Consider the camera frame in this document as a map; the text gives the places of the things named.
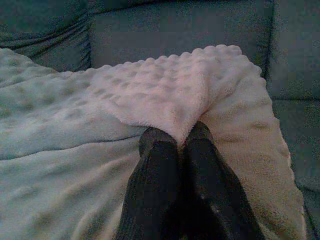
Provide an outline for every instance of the blanket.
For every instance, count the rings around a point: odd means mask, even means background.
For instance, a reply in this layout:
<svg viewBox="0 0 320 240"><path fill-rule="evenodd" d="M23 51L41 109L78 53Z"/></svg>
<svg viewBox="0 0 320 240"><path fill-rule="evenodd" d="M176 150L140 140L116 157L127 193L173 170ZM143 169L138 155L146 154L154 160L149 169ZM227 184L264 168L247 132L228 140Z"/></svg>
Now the blanket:
<svg viewBox="0 0 320 240"><path fill-rule="evenodd" d="M261 69L235 45L78 72L0 48L0 239L112 239L144 130L204 122L268 240L306 239Z"/></svg>

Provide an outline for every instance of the couch backrest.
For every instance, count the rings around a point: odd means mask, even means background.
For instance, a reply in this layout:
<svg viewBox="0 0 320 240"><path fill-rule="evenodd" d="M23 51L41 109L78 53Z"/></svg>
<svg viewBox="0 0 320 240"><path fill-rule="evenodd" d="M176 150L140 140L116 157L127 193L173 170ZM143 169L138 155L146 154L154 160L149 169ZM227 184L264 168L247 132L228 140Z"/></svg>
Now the couch backrest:
<svg viewBox="0 0 320 240"><path fill-rule="evenodd" d="M4 1L0 48L75 72L239 45L272 98L320 100L318 13L314 0Z"/></svg>
<svg viewBox="0 0 320 240"><path fill-rule="evenodd" d="M0 48L57 71L90 67L87 0L1 1Z"/></svg>
<svg viewBox="0 0 320 240"><path fill-rule="evenodd" d="M95 14L90 28L92 67L226 44L240 46L264 76L272 14L271 0L156 1Z"/></svg>
<svg viewBox="0 0 320 240"><path fill-rule="evenodd" d="M320 100L320 2L277 0L267 89L274 99Z"/></svg>

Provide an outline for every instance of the gray couch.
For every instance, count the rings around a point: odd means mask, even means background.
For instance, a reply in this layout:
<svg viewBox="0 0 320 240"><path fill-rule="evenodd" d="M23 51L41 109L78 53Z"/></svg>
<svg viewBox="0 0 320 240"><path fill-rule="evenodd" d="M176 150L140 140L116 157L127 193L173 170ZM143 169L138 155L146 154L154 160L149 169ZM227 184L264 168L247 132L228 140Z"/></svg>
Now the gray couch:
<svg viewBox="0 0 320 240"><path fill-rule="evenodd" d="M304 195L308 239L315 240L320 239L317 13L317 0L4 0L0 48L75 72L208 45L240 46L267 80Z"/></svg>

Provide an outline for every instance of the plush blanket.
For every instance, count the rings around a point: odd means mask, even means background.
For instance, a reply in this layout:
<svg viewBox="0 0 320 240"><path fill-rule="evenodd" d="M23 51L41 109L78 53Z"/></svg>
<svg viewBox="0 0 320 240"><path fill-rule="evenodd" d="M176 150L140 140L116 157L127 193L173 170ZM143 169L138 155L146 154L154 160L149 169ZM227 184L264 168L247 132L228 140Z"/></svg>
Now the plush blanket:
<svg viewBox="0 0 320 240"><path fill-rule="evenodd" d="M204 122L268 240L306 238L261 69L238 46L57 72L0 48L0 239L112 239L148 126Z"/></svg>

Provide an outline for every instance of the fleece blanket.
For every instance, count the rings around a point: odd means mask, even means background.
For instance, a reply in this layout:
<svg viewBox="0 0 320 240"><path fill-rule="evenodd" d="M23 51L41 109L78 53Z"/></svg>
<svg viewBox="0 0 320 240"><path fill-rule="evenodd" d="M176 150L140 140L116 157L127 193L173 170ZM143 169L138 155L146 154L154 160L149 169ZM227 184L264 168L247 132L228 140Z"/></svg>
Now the fleece blanket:
<svg viewBox="0 0 320 240"><path fill-rule="evenodd" d="M178 143L204 122L268 240L306 239L303 196L261 69L238 46L79 72L0 48L0 239L117 230L144 130Z"/></svg>

